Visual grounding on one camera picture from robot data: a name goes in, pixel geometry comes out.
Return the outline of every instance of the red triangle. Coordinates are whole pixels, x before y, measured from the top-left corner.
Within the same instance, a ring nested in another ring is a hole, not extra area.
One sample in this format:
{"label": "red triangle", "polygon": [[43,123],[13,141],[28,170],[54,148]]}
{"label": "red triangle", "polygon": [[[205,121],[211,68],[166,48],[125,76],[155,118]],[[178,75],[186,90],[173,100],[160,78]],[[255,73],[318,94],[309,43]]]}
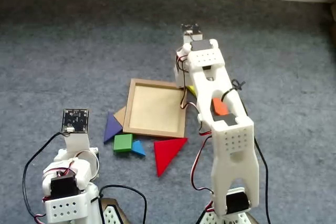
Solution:
{"label": "red triangle", "polygon": [[187,142],[187,138],[178,138],[171,140],[155,141],[154,153],[156,160],[156,171],[160,177],[169,163],[177,155],[183,145]]}

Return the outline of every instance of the perforated panel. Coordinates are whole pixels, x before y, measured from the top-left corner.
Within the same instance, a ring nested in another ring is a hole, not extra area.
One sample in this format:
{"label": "perforated panel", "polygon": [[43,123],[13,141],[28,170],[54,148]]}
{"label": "perforated panel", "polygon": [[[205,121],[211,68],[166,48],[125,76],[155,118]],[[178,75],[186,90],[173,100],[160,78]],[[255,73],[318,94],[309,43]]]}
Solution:
{"label": "perforated panel", "polygon": [[207,212],[199,224],[251,224],[251,222],[245,213],[229,216],[225,220],[219,220],[215,213]]}
{"label": "perforated panel", "polygon": [[104,211],[105,224],[122,224],[119,216],[113,206],[108,206]]}
{"label": "perforated panel", "polygon": [[45,202],[48,223],[80,219],[88,216],[87,194]]}
{"label": "perforated panel", "polygon": [[246,149],[251,144],[252,130],[252,126],[248,126],[226,131],[224,133],[225,150],[234,153]]}
{"label": "perforated panel", "polygon": [[224,63],[219,49],[192,51],[189,53],[190,61],[197,67],[205,67],[213,64]]}

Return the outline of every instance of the blue triangle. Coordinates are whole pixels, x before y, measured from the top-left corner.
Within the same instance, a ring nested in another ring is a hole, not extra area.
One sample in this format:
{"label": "blue triangle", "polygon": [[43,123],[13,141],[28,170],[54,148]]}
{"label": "blue triangle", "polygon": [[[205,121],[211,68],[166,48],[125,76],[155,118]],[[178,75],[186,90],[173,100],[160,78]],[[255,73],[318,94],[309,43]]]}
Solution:
{"label": "blue triangle", "polygon": [[109,112],[107,116],[105,134],[104,134],[104,143],[108,140],[111,140],[115,135],[122,131],[122,126],[114,118],[113,113]]}
{"label": "blue triangle", "polygon": [[137,153],[141,156],[146,155],[140,140],[136,140],[132,143],[132,152]]}

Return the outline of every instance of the green block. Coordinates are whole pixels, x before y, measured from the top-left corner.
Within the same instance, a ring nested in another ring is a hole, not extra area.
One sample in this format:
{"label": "green block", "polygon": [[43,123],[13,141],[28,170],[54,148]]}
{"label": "green block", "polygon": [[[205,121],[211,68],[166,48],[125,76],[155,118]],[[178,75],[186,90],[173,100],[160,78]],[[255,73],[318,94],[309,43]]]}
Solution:
{"label": "green block", "polygon": [[132,134],[114,136],[113,150],[115,152],[129,152],[132,149]]}

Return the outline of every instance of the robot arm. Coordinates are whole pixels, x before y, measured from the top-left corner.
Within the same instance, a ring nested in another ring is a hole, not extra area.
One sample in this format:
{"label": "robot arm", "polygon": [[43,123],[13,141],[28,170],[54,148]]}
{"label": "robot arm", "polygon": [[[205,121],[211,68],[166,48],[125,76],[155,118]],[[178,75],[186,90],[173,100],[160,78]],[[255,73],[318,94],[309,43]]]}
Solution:
{"label": "robot arm", "polygon": [[[259,165],[254,151],[254,123],[247,116],[238,92],[225,69],[225,61],[215,39],[199,40],[189,29],[176,62],[185,60],[184,69],[174,67],[178,86],[193,85],[197,96],[198,121],[212,132],[214,161],[212,200],[217,216],[246,212],[259,204]],[[212,98],[221,98],[230,115],[213,116]],[[236,179],[245,187],[230,189]]]}
{"label": "robot arm", "polygon": [[44,205],[48,223],[101,224],[98,149],[90,148],[88,110],[65,109],[62,131],[66,148],[43,171]]}

